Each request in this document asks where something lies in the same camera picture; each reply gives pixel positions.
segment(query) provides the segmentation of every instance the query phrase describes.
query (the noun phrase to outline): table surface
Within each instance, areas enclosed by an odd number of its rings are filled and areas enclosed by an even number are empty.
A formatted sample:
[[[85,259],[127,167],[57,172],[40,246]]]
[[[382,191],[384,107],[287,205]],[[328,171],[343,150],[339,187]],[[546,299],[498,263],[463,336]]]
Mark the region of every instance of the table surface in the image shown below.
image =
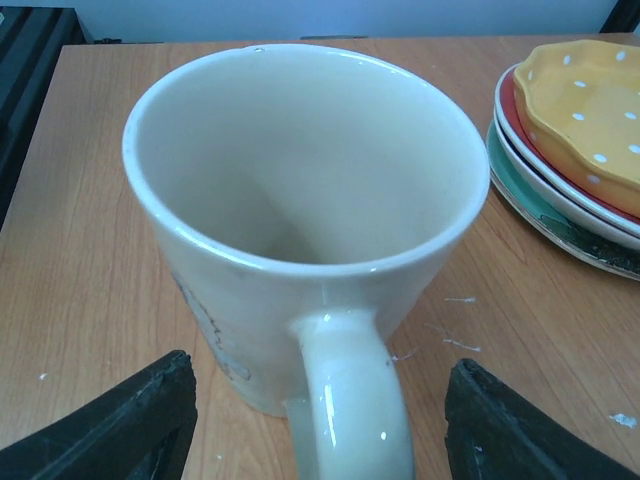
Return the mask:
[[[632,35],[607,38],[640,44]],[[536,45],[568,39],[321,43],[415,72],[484,133],[500,74]],[[215,366],[121,166],[123,125],[145,89],[187,61],[240,45],[247,44],[63,50],[0,232],[0,447],[184,349],[193,356],[199,410],[184,478],[295,478],[286,422],[245,406]],[[389,341],[401,359],[414,352],[396,367],[418,478],[450,478],[444,398],[450,369],[462,357],[475,358],[571,432],[640,472],[640,429],[610,418],[640,418],[638,345],[639,285],[562,252],[492,191]]]

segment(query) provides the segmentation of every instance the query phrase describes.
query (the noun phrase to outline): stack of plates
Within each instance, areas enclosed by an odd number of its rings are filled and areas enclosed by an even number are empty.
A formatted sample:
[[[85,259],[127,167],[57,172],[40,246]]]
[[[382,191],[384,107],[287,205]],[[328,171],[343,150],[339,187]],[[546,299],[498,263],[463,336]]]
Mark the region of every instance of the stack of plates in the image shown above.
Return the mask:
[[[536,48],[495,90],[492,180],[572,255],[640,280],[640,48]]]

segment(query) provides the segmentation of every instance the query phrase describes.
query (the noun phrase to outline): mug rim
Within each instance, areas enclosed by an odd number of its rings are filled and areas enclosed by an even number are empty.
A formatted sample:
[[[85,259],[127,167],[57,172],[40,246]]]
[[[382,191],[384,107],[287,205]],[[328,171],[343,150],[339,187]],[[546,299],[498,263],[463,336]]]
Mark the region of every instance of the mug rim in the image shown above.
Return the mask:
[[[429,95],[437,98],[444,107],[450,110],[458,127],[465,130],[465,135],[469,138],[469,158],[473,159],[474,166],[478,170],[478,181],[475,183],[476,187],[473,189],[469,201],[465,203],[464,207],[456,215],[455,220],[425,242],[394,255],[355,263],[312,264],[276,260],[234,248],[201,233],[173,213],[158,195],[156,195],[140,167],[136,139],[141,117],[144,115],[148,105],[151,104],[156,97],[162,95],[170,85],[178,81],[182,76],[193,70],[223,60],[224,58],[247,55],[248,50],[256,51],[256,49],[262,49],[260,51],[261,54],[274,49],[307,50],[315,53],[338,54],[348,56],[354,60],[366,61],[379,67],[391,69],[405,77],[421,82],[427,89]],[[204,250],[208,254],[234,265],[242,266],[250,270],[268,271],[297,277],[342,277],[371,274],[374,272],[379,273],[395,270],[418,262],[430,254],[455,243],[465,233],[482,210],[489,193],[490,185],[489,158],[484,141],[471,119],[460,106],[445,93],[408,70],[379,58],[351,50],[304,43],[255,44],[222,50],[196,58],[170,71],[153,83],[136,101],[136,104],[131,110],[125,123],[122,137],[122,158],[128,182],[138,201],[147,213],[151,214],[156,221],[172,235],[179,237],[181,241],[185,241],[197,249]]]

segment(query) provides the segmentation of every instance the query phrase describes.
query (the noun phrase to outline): white ceramic mug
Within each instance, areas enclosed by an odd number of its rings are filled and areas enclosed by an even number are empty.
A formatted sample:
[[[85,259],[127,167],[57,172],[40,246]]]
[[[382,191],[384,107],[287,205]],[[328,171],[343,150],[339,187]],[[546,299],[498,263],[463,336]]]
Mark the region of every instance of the white ceramic mug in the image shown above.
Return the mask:
[[[485,201],[462,110],[359,53],[252,46],[154,84],[123,156],[218,364],[289,417],[300,478],[414,478],[384,340]]]

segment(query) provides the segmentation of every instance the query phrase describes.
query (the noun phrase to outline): mug handle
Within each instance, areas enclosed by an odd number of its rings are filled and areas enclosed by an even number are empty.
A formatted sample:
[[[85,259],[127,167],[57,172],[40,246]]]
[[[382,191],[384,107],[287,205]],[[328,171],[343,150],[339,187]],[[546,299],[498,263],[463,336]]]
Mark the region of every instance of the mug handle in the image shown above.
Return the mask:
[[[298,319],[309,398],[286,402],[300,479],[413,480],[413,442],[400,382],[374,312]]]

